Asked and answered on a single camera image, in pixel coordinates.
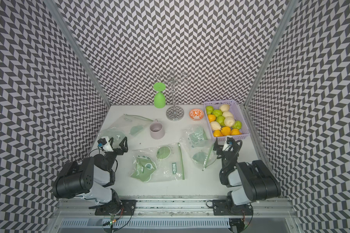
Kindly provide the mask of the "yellow pear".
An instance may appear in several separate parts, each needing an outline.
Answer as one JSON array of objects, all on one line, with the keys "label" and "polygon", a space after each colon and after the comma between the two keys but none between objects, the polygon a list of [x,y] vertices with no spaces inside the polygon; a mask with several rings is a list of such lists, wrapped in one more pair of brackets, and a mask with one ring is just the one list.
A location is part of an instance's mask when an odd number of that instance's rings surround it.
[{"label": "yellow pear", "polygon": [[223,134],[221,133],[220,130],[215,130],[215,131],[213,132],[213,136],[214,136],[214,137],[222,137]]},{"label": "yellow pear", "polygon": [[241,132],[239,129],[232,129],[230,132],[231,136],[237,136],[237,135],[241,135]]},{"label": "yellow pear", "polygon": [[216,121],[216,116],[215,115],[213,115],[213,114],[209,114],[208,115],[208,120],[209,120],[209,122],[213,122],[213,121]]},{"label": "yellow pear", "polygon": [[231,135],[231,128],[227,127],[227,126],[221,128],[221,134],[223,136],[230,136]]}]

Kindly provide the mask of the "zip bag with orange fruit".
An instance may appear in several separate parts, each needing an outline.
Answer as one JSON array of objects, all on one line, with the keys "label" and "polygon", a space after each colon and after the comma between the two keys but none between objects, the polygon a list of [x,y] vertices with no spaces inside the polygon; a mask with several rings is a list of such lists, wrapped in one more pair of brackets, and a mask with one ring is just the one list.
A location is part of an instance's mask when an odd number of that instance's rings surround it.
[{"label": "zip bag with orange fruit", "polygon": [[193,163],[202,171],[210,167],[217,160],[217,154],[214,151],[215,140],[207,137],[201,125],[191,125],[183,129],[180,143],[185,148]]}]

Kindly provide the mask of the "zip bag with green pears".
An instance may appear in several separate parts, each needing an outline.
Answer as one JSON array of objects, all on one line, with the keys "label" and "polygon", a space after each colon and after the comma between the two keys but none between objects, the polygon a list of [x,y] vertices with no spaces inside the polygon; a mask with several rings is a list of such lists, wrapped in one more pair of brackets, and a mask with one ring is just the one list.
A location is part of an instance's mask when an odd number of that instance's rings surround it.
[{"label": "zip bag with green pears", "polygon": [[113,138],[113,144],[118,144],[125,137],[131,140],[133,137],[141,133],[153,122],[152,119],[139,116],[123,114],[115,122],[113,122],[107,129],[98,133],[97,139],[108,137]]}]

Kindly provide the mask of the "green pear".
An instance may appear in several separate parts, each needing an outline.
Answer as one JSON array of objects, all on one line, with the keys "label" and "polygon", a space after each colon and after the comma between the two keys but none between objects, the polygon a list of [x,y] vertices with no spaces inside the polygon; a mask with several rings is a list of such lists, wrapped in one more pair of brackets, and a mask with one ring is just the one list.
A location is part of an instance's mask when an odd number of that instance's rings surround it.
[{"label": "green pear", "polygon": [[225,120],[224,116],[218,116],[215,121],[218,122],[221,127],[225,127],[224,120]]},{"label": "green pear", "polygon": [[233,129],[241,130],[242,129],[242,122],[241,121],[235,121],[234,125],[232,126]]},{"label": "green pear", "polygon": [[219,117],[223,115],[223,112],[219,109],[214,109],[212,114],[215,115],[215,117]]},{"label": "green pear", "polygon": [[207,115],[212,114],[213,111],[214,111],[214,107],[213,106],[206,106],[205,109],[206,109]]}]

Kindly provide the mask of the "zip bag with beige fruit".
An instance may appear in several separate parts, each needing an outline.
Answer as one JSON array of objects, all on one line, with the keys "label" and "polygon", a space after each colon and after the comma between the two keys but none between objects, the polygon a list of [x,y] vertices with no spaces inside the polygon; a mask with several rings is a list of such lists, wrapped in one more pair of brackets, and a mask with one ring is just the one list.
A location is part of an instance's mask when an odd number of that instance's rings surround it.
[{"label": "zip bag with beige fruit", "polygon": [[130,177],[143,183],[184,180],[180,143],[133,151],[133,171]]}]

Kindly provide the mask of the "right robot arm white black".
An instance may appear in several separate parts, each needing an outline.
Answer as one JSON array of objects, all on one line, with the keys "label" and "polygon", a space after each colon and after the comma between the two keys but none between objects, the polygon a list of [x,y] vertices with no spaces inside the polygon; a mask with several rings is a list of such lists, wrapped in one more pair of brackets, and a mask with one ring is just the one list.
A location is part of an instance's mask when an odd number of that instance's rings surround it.
[{"label": "right robot arm white black", "polygon": [[236,188],[222,201],[222,211],[231,214],[250,213],[251,203],[281,195],[279,182],[262,160],[238,162],[242,144],[242,140],[236,141],[228,137],[224,145],[216,141],[213,147],[222,164],[219,172],[220,183]]}]

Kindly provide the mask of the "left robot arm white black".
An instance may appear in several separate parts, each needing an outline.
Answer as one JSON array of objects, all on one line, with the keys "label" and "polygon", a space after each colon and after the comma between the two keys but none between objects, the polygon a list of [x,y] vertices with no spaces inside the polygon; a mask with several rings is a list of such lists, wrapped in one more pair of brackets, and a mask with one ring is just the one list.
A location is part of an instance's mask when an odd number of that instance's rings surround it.
[{"label": "left robot arm white black", "polygon": [[104,154],[87,157],[82,162],[66,163],[53,183],[53,195],[58,199],[82,198],[94,202],[89,209],[98,215],[123,212],[123,203],[117,192],[110,187],[115,184],[117,157],[128,152],[127,137],[118,148],[113,148],[114,138],[103,137],[98,147]]}]

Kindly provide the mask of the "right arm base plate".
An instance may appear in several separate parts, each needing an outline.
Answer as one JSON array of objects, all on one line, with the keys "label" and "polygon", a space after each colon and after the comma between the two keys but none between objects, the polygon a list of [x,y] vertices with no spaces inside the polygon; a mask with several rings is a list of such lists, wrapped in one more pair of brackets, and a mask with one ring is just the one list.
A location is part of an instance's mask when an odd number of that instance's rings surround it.
[{"label": "right arm base plate", "polygon": [[249,204],[235,205],[227,199],[212,200],[212,209],[215,216],[252,216],[253,207]]}]

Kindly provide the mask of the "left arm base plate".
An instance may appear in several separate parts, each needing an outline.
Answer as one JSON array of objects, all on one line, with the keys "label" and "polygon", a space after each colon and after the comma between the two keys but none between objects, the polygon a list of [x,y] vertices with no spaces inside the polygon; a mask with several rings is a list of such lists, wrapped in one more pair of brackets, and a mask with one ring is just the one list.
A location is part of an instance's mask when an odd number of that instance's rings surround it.
[{"label": "left arm base plate", "polygon": [[137,200],[121,200],[119,203],[110,202],[103,205],[89,207],[95,210],[96,216],[118,215],[132,216],[136,209]]}]

